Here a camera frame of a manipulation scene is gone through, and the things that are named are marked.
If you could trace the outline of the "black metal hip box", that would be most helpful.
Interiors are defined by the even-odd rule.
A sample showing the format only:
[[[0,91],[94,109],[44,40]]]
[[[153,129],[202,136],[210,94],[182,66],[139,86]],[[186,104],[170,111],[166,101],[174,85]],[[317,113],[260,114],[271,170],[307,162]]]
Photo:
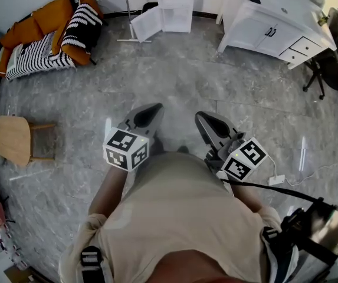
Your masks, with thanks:
[[[338,206],[316,199],[307,209],[297,209],[281,224],[284,240],[325,264],[338,258]]]

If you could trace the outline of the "thin striped cushion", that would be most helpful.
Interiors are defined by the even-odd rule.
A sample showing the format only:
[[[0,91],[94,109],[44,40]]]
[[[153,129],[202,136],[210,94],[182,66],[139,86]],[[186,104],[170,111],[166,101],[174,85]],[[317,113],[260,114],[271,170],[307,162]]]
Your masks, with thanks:
[[[54,55],[51,46],[55,32],[51,32],[39,41],[24,44],[16,64],[6,71],[6,79],[13,80],[33,73],[51,70],[76,68],[71,57],[60,51]]]

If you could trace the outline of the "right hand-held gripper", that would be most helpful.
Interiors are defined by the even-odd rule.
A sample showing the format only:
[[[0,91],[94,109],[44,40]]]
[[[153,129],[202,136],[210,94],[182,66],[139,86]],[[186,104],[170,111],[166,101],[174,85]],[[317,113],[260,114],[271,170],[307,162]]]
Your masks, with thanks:
[[[212,149],[205,162],[213,173],[222,172],[233,181],[243,182],[268,157],[255,137],[245,140],[245,133],[238,132],[224,116],[199,111],[195,114],[195,124],[205,144]],[[225,137],[232,139],[225,144]]]

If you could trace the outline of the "black white wavy blanket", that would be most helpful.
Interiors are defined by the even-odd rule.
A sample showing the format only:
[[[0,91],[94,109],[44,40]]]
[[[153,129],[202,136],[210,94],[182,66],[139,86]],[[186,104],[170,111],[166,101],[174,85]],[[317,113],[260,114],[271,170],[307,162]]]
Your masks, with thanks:
[[[86,65],[97,45],[103,26],[103,13],[96,0],[70,0],[74,13],[64,30],[61,50],[73,61]]]

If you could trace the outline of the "person's left forearm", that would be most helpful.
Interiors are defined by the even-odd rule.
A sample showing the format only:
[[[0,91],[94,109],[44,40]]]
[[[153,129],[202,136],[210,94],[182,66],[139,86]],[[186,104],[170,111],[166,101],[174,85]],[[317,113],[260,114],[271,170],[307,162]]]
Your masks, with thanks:
[[[88,209],[88,214],[109,217],[122,199],[128,172],[111,167]]]

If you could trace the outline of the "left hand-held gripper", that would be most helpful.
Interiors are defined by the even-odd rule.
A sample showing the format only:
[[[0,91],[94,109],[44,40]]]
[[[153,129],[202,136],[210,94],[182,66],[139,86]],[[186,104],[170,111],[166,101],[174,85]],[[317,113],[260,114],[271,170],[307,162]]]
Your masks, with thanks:
[[[117,127],[107,119],[104,126],[103,158],[111,166],[131,172],[149,157],[149,149],[163,115],[161,103],[131,110]]]

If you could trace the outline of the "white vanity cabinet with sink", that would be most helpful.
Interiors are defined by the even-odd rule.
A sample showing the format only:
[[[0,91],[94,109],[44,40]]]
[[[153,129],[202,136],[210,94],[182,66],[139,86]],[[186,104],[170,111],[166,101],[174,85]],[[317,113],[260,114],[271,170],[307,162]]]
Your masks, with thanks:
[[[336,50],[322,10],[309,0],[223,0],[224,36],[218,52],[237,47],[269,55],[292,70],[330,48]]]

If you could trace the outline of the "cardboard box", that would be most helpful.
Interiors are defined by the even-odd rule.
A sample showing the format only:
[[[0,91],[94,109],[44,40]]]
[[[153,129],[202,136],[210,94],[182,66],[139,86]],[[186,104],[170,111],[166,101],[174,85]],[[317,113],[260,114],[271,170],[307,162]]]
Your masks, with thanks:
[[[17,266],[11,266],[4,271],[4,274],[11,283],[37,283],[28,268],[20,270]]]

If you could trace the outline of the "metal pole flat mop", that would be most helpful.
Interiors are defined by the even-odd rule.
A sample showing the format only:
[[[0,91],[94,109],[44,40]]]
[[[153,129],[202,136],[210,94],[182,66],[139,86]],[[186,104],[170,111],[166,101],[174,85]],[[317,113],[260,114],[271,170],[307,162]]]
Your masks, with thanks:
[[[125,0],[126,1],[126,7],[127,7],[127,16],[128,16],[128,20],[129,20],[129,30],[130,30],[130,38],[128,39],[117,39],[117,42],[139,42],[139,40],[136,37],[135,31],[133,29],[133,25],[132,25],[132,16],[131,16],[131,10],[130,10],[130,4],[129,4],[129,0]]]

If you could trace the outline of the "dark waste bin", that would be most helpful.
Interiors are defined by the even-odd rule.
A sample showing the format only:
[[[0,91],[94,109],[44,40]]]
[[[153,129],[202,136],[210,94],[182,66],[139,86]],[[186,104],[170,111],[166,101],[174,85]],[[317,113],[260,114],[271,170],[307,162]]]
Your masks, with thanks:
[[[157,7],[158,6],[158,2],[147,2],[143,5],[143,8],[141,10],[141,14],[147,12],[148,10]]]

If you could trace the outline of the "wooden side table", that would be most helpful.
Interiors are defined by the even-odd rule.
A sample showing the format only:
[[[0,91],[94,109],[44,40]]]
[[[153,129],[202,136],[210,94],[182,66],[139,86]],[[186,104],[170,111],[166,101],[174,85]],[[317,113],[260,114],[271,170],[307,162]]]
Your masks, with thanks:
[[[33,156],[32,148],[33,132],[53,127],[54,123],[34,124],[24,117],[0,116],[0,156],[22,167],[34,161],[54,161],[53,157]]]

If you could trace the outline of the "orange sofa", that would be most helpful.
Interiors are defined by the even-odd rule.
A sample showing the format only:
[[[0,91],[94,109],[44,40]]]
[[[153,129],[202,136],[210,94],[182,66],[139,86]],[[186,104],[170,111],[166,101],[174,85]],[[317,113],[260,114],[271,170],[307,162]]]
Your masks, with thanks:
[[[54,55],[58,54],[64,30],[73,13],[70,0],[54,0],[14,23],[1,38],[0,77],[6,78],[7,69],[16,64],[24,44],[39,41],[51,32],[55,32],[51,50]]]

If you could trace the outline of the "person's right forearm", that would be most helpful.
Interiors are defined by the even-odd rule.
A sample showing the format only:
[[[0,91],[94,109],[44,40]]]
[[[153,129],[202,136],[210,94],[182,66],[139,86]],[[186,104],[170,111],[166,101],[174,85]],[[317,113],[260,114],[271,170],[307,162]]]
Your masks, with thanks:
[[[240,185],[232,184],[231,189],[234,196],[245,204],[252,212],[257,213],[264,207],[255,191],[251,190],[245,183]]]

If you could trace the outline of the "person's chin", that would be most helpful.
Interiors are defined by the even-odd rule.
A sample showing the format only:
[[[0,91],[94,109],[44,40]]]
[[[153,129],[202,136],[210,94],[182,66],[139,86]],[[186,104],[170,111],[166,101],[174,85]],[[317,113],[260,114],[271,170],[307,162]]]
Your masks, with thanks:
[[[219,279],[231,277],[209,256],[186,250],[166,254],[146,283],[211,283]]]

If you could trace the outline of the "person's beige shirt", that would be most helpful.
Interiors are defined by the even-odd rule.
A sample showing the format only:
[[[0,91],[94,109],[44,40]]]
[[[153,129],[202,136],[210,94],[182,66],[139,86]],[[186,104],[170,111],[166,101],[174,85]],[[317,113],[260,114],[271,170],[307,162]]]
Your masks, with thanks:
[[[211,283],[275,283],[298,254],[276,258],[264,229],[280,230],[274,208],[252,212],[205,162],[180,152],[145,161],[107,218],[88,215],[59,262],[61,283],[146,283],[171,252],[195,250],[231,277]]]

